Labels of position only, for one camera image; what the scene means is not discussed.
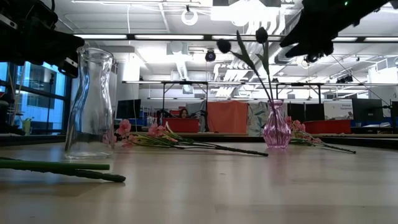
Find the camera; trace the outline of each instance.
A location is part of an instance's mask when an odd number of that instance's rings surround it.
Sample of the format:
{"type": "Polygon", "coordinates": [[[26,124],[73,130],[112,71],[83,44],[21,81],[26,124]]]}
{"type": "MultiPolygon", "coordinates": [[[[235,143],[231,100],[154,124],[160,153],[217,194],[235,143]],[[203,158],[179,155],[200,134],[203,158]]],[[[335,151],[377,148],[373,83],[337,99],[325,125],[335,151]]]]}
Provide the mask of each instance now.
{"type": "Polygon", "coordinates": [[[207,62],[214,62],[216,60],[216,54],[214,53],[213,49],[208,49],[205,59],[207,62]]]}

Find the red box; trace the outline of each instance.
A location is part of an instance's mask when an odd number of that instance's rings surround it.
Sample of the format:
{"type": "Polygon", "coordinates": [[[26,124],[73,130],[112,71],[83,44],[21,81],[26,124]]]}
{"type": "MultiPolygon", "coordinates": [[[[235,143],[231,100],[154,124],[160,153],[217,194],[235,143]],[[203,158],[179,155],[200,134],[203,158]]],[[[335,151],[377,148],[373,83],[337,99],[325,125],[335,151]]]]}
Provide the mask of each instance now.
{"type": "Polygon", "coordinates": [[[310,134],[351,133],[351,120],[307,121],[304,125],[310,134]]]}
{"type": "Polygon", "coordinates": [[[197,133],[199,132],[199,119],[191,118],[163,118],[163,126],[169,123],[173,132],[176,133],[197,133]]]}

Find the ceiling light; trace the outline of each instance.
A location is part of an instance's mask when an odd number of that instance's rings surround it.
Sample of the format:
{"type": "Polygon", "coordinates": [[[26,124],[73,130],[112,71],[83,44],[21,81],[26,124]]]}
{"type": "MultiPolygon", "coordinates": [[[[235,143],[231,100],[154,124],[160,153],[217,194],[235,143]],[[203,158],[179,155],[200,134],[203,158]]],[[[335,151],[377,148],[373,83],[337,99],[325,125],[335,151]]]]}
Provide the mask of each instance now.
{"type": "MultiPolygon", "coordinates": [[[[256,40],[256,36],[254,35],[241,35],[242,40],[256,40]]],[[[224,40],[237,40],[235,35],[213,35],[211,36],[211,39],[213,40],[220,40],[220,39],[224,39],[224,40]]]]}
{"type": "MultiPolygon", "coordinates": [[[[255,35],[241,35],[242,40],[246,40],[246,41],[256,41],[256,36],[255,35]]],[[[236,36],[235,35],[212,35],[211,36],[212,40],[220,40],[220,39],[224,39],[224,40],[236,40],[236,36]]],[[[280,41],[280,37],[279,36],[269,36],[268,37],[268,41],[280,41]]]]}
{"type": "Polygon", "coordinates": [[[203,40],[203,35],[135,35],[137,40],[150,39],[150,40],[203,40]]]}
{"type": "Polygon", "coordinates": [[[208,82],[209,84],[216,85],[244,85],[244,82],[208,82]]]}
{"type": "Polygon", "coordinates": [[[76,37],[81,37],[85,40],[91,39],[120,39],[126,40],[127,35],[120,35],[120,34],[75,34],[76,37]]]}
{"type": "Polygon", "coordinates": [[[372,42],[372,41],[380,41],[380,42],[396,41],[396,42],[398,42],[398,37],[367,37],[364,40],[364,42],[372,42]]]}
{"type": "Polygon", "coordinates": [[[124,4],[124,5],[129,5],[129,4],[178,4],[178,5],[200,5],[200,2],[190,2],[190,1],[164,1],[164,0],[130,0],[130,1],[93,1],[93,0],[71,0],[73,3],[97,3],[97,4],[124,4]]]}
{"type": "MultiPolygon", "coordinates": [[[[163,100],[162,97],[148,97],[148,100],[163,100]]],[[[165,100],[174,100],[174,98],[164,98],[165,100]]]]}
{"type": "Polygon", "coordinates": [[[332,41],[333,42],[354,42],[357,40],[357,37],[336,37],[332,41]]]}
{"type": "Polygon", "coordinates": [[[198,13],[191,9],[189,11],[184,10],[181,14],[181,21],[188,26],[193,26],[198,22],[198,13]],[[188,12],[192,12],[193,13],[193,17],[191,19],[187,19],[185,16],[187,15],[188,12]]]}
{"type": "Polygon", "coordinates": [[[125,81],[127,84],[162,84],[160,81],[125,81]]]}

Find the flower stem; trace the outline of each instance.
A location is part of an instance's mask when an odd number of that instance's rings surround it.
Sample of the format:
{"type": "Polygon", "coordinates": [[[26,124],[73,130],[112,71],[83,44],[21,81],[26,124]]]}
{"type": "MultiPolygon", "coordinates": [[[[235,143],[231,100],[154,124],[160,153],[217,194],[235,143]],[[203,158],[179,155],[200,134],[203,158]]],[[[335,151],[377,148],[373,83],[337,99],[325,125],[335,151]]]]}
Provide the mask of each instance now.
{"type": "Polygon", "coordinates": [[[109,164],[76,164],[67,162],[42,162],[0,159],[0,168],[48,168],[48,169],[89,169],[109,170],[109,164]]]}
{"type": "MultiPolygon", "coordinates": [[[[18,159],[11,159],[7,157],[0,157],[1,160],[5,161],[21,161],[18,159]]],[[[89,179],[103,179],[103,180],[108,180],[108,181],[113,181],[113,182],[124,182],[126,180],[125,177],[121,175],[115,175],[115,174],[103,174],[100,172],[95,172],[91,170],[81,170],[81,169],[59,169],[59,168],[22,168],[22,167],[15,167],[12,168],[14,170],[29,170],[29,171],[34,171],[34,172],[51,172],[53,174],[62,174],[62,175],[69,175],[69,176],[76,176],[76,177],[85,177],[89,179]]]]}

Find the table surface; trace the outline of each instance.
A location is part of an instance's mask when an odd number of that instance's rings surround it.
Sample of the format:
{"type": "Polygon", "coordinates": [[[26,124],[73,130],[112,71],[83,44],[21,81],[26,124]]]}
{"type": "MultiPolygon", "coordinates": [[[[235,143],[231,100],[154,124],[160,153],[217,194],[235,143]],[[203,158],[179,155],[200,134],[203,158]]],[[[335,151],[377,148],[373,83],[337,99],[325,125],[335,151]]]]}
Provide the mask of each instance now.
{"type": "MultiPolygon", "coordinates": [[[[224,144],[264,151],[264,143],[224,144]]],[[[269,157],[117,149],[123,184],[0,170],[0,217],[13,223],[397,223],[398,154],[289,146],[269,157]]],[[[60,161],[63,144],[0,147],[0,156],[60,161]]]]}

